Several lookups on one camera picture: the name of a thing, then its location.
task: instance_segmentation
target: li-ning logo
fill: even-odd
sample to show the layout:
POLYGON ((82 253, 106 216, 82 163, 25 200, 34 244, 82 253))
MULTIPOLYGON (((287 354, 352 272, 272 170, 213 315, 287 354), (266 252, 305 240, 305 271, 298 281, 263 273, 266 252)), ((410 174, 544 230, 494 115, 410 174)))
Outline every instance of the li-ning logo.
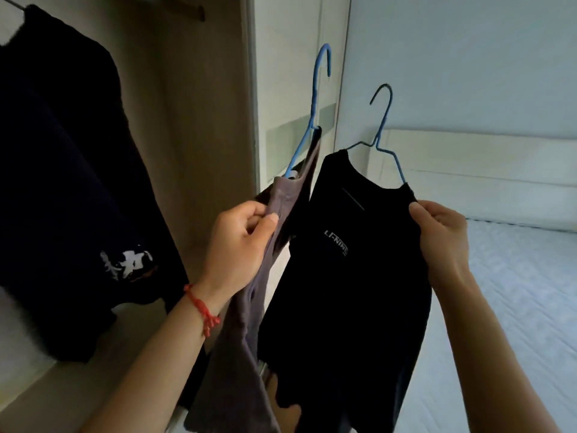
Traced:
POLYGON ((339 239, 339 237, 334 232, 328 232, 328 230, 326 230, 325 235, 331 240, 333 240, 337 244, 337 246, 342 249, 344 256, 347 256, 347 254, 349 253, 349 248, 343 243, 341 239, 339 239))

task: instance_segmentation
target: red string bracelet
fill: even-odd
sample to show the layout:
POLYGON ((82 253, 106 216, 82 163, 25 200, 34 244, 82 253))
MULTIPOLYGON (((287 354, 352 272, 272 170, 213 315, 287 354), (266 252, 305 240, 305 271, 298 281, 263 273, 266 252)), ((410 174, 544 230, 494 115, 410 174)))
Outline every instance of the red string bracelet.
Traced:
POLYGON ((220 318, 218 316, 213 316, 208 311, 208 307, 206 306, 206 304, 192 294, 191 292, 192 285, 193 284, 185 285, 184 291, 186 292, 186 295, 188 296, 188 298, 190 298, 194 306, 198 309, 198 312, 203 316, 204 320, 203 334, 205 337, 209 337, 211 334, 211 328, 220 323, 220 318))

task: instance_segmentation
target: hand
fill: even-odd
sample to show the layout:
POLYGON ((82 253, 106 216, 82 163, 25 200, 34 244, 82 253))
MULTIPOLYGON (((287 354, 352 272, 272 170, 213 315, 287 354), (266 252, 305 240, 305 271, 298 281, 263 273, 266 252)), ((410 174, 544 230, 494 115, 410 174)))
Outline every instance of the hand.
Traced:
POLYGON ((237 291, 252 280, 279 221, 264 216, 266 206, 249 201, 220 213, 212 229, 203 273, 193 292, 217 314, 237 291))
POLYGON ((428 200, 413 202, 408 210, 421 227, 421 251, 436 293, 467 281, 471 275, 465 217, 428 200))

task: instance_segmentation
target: clothes hanger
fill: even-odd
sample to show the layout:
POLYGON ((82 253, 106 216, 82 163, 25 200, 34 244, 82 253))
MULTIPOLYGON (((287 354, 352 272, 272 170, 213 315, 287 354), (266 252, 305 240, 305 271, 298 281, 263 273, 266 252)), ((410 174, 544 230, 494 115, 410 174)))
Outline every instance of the clothes hanger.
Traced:
POLYGON ((307 126, 307 130, 305 130, 305 134, 302 136, 300 143, 297 146, 297 150, 294 152, 292 159, 290 160, 289 167, 284 174, 285 178, 288 178, 290 172, 294 166, 294 163, 297 161, 297 158, 301 152, 302 147, 305 145, 311 129, 318 129, 317 126, 314 126, 314 116, 317 114, 317 101, 319 98, 319 86, 317 85, 317 81, 319 80, 319 68, 322 61, 322 56, 324 55, 325 51, 327 52, 327 75, 328 77, 331 76, 331 46, 328 44, 324 44, 319 50, 319 54, 317 59, 314 61, 314 74, 313 74, 313 98, 310 104, 310 118, 309 124, 307 126))
POLYGON ((375 148, 379 152, 385 152, 385 153, 388 153, 389 155, 392 155, 393 158, 395 159, 395 163, 397 164, 397 168, 399 169, 400 180, 403 181, 403 183, 407 183, 407 181, 405 181, 405 175, 403 175, 403 170, 401 170, 401 168, 400 168, 399 158, 397 158, 396 153, 393 152, 392 150, 381 149, 381 147, 380 147, 381 132, 383 132, 383 127, 385 126, 386 117, 388 116, 389 109, 391 109, 391 104, 393 103, 393 89, 391 88, 391 86, 389 84, 383 84, 383 85, 379 86, 377 88, 377 91, 375 91, 375 93, 373 94, 373 98, 369 102, 369 105, 373 104, 373 101, 377 97, 377 94, 379 94, 379 91, 382 90, 383 88, 387 88, 389 90, 389 104, 386 106, 385 115, 383 116, 383 119, 381 120, 381 125, 379 126, 379 130, 377 130, 377 134, 373 138, 373 142, 369 144, 369 143, 365 143, 364 141, 359 141, 358 143, 355 143, 352 146, 347 147, 346 150, 350 150, 353 147, 358 146, 359 144, 363 144, 363 145, 368 146, 368 147, 375 146, 375 148))
POLYGON ((4 1, 5 1, 6 3, 8 3, 9 5, 12 5, 12 6, 16 7, 17 9, 20 9, 20 10, 22 10, 22 11, 24 10, 24 6, 20 6, 18 3, 13 2, 12 0, 4 0, 4 1))

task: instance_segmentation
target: mattress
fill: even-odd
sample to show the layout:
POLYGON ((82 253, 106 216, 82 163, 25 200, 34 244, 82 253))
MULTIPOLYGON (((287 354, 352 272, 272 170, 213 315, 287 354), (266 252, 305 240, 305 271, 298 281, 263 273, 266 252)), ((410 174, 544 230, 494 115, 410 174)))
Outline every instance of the mattress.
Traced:
MULTIPOLYGON (((559 428, 577 431, 577 234, 470 220, 469 241, 471 270, 523 370, 559 428)), ((468 430, 434 297, 395 433, 468 430)))

